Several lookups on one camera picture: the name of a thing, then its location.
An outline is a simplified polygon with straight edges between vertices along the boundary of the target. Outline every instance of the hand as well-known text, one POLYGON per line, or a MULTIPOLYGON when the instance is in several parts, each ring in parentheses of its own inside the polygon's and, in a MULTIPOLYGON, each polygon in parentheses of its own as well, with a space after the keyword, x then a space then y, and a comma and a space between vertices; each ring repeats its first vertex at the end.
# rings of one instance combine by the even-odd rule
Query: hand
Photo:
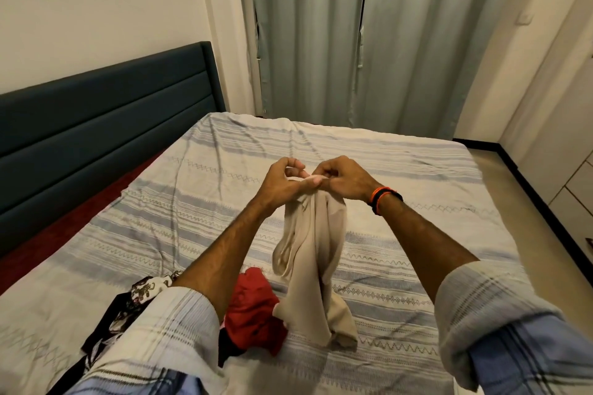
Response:
POLYGON ((371 201, 373 191, 382 186, 355 160, 347 156, 323 161, 313 174, 327 177, 321 181, 320 189, 367 203, 371 201))
POLYGON ((257 191, 254 201, 262 204, 264 213, 270 216, 277 208, 300 197, 304 193, 313 193, 323 178, 305 172, 305 165, 296 158, 280 158, 270 166, 262 187, 257 191), (301 181, 286 177, 306 178, 301 181))

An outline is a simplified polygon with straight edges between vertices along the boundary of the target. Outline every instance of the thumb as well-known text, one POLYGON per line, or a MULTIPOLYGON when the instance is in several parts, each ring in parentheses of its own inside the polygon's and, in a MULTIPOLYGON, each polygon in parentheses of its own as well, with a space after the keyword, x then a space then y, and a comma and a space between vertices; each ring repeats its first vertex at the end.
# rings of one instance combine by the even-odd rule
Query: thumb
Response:
POLYGON ((323 178, 319 186, 319 189, 325 190, 326 192, 333 192, 341 195, 340 191, 338 191, 338 187, 340 186, 341 181, 341 177, 323 178))
POLYGON ((322 184, 323 178, 321 175, 313 175, 305 178, 299 182, 299 193, 311 194, 315 192, 322 184))

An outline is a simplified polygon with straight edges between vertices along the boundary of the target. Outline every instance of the red garment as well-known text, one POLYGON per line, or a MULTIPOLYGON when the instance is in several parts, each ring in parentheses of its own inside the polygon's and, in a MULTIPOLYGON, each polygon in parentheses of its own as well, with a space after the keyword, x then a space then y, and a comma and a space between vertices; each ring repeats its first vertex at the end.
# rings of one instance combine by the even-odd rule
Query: red garment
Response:
POLYGON ((278 301, 261 269, 249 267, 240 273, 224 319, 233 343, 243 350, 262 347, 276 356, 288 334, 282 321, 271 315, 278 301))

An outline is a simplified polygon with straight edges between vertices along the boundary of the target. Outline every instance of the dark teal headboard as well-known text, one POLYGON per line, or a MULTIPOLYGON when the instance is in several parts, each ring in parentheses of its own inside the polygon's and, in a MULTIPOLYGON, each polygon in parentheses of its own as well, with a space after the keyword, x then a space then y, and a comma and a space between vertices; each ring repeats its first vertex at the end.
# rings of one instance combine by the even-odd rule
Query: dark teal headboard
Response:
POLYGON ((0 95, 0 255, 215 111, 209 42, 0 95))

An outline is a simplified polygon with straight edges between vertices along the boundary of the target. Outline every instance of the clothing pile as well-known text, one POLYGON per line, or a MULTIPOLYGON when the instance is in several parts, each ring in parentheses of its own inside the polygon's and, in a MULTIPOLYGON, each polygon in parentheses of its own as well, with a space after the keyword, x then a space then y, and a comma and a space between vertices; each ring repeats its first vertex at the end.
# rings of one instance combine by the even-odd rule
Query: clothing pile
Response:
MULTIPOLYGON (((286 296, 278 299, 259 268, 239 274, 219 332, 220 368, 230 356, 240 356, 250 347, 265 348, 276 356, 287 328, 323 347, 333 341, 342 347, 356 346, 350 309, 331 289, 345 234, 346 205, 341 198, 320 190, 286 205, 284 233, 272 255, 274 272, 287 283, 286 296)), ((82 345, 85 355, 48 395, 68 391, 180 274, 148 276, 117 295, 82 345)))

